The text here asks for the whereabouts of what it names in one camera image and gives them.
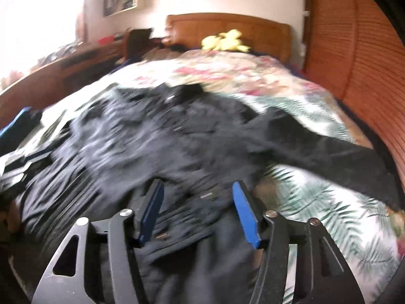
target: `headboard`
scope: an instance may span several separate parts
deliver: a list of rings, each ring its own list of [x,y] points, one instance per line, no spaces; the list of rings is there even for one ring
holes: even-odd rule
[[[184,44],[186,48],[201,47],[209,35],[237,29],[242,32],[243,44],[256,52],[264,52],[288,62],[291,54],[291,30],[263,18],[221,13],[169,15],[166,19],[165,44]]]

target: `bed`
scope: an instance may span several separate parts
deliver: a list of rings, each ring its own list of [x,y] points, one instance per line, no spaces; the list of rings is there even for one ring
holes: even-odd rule
[[[195,49],[204,37],[234,28],[242,32],[244,44],[262,55]],[[278,107],[313,132],[371,147],[328,91],[283,65],[290,58],[287,24],[236,14],[170,15],[163,43],[165,48],[151,50],[142,62],[107,75],[47,108],[42,126],[20,149],[30,152],[53,140],[69,120],[111,88],[155,87],[163,82],[169,86],[201,83],[205,91],[240,100],[258,113]],[[185,53],[170,50],[179,44],[187,49]],[[274,184],[278,197],[267,197]],[[268,209],[286,218],[320,219],[349,263],[366,303],[378,298],[400,264],[404,216],[378,200],[280,164],[269,164],[255,195]],[[292,301],[295,259],[296,247],[292,245],[284,303]]]

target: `window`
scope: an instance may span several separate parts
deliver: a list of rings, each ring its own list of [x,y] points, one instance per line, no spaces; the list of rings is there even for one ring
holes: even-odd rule
[[[84,0],[0,0],[0,79],[76,40]]]

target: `floral bedspread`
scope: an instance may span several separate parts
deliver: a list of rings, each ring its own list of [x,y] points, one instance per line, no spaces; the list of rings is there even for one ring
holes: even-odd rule
[[[54,137],[66,120],[115,85],[152,87],[163,82],[172,86],[201,83],[206,91],[238,99],[258,113],[276,106],[318,134],[370,145],[362,134],[348,130],[349,121],[342,121],[345,116],[326,90],[291,75],[274,58],[191,50],[171,60],[129,65],[70,95],[44,112],[44,128],[25,148]],[[277,197],[268,196],[268,186],[276,186]],[[378,297],[396,271],[405,251],[403,213],[394,213],[382,202],[308,171],[281,164],[269,163],[255,194],[267,208],[286,218],[320,219],[346,258],[366,303]],[[292,302],[295,261],[296,247],[292,245],[284,303]]]

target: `stuffed animal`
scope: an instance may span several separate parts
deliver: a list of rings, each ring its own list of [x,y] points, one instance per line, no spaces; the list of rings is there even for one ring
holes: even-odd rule
[[[201,41],[202,50],[222,50],[248,52],[250,48],[242,45],[239,39],[242,33],[237,29],[232,29],[228,33],[219,33],[218,35],[207,36]]]

